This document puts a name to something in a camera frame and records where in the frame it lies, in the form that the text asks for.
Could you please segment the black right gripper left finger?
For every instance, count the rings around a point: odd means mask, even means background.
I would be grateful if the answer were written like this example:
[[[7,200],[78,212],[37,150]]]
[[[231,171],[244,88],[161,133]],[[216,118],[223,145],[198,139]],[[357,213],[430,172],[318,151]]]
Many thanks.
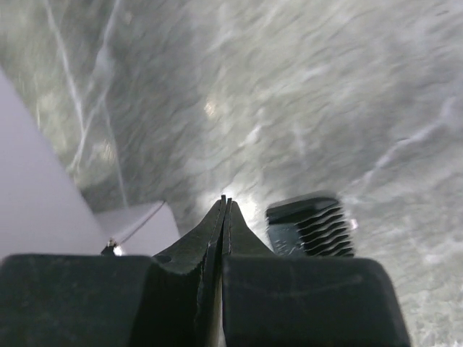
[[[226,200],[148,256],[14,254],[1,262],[3,346],[209,346]]]

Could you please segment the white hair clipper box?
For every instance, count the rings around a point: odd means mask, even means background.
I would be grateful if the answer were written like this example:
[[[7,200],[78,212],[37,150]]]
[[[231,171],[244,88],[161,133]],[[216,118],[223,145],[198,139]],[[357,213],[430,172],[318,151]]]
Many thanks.
[[[14,90],[1,76],[1,256],[155,255],[179,239],[166,202],[94,214]]]

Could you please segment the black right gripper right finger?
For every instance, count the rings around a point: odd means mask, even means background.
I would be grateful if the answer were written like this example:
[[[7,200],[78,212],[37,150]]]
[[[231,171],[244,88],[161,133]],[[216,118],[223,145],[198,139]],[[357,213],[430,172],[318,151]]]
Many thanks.
[[[394,285],[375,260],[282,257],[228,202],[222,246],[228,346],[409,346]]]

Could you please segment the black comb guard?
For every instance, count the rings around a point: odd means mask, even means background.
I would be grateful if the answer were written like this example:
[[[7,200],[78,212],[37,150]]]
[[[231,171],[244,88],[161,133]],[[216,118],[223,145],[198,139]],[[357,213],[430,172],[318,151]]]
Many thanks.
[[[338,195],[318,191],[266,209],[267,234],[282,257],[353,257],[352,227]]]

